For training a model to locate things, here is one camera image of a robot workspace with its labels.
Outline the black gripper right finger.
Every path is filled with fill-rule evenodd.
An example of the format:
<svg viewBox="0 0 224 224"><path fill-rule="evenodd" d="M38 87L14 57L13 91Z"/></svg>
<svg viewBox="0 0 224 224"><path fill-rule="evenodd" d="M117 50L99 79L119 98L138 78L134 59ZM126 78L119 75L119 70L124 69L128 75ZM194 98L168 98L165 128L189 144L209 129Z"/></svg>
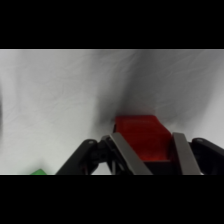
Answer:
<svg viewBox="0 0 224 224"><path fill-rule="evenodd" d="M181 175L224 175L224 149L204 138L188 142L183 133L172 136Z"/></svg>

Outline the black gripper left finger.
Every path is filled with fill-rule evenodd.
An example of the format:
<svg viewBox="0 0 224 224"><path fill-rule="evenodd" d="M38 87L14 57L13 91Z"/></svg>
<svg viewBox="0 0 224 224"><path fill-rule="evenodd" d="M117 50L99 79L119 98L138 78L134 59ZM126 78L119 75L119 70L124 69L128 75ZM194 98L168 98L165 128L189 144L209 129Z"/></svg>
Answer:
<svg viewBox="0 0 224 224"><path fill-rule="evenodd" d="M151 175L120 133L84 140L57 171L57 175L91 175L106 163L112 175Z"/></svg>

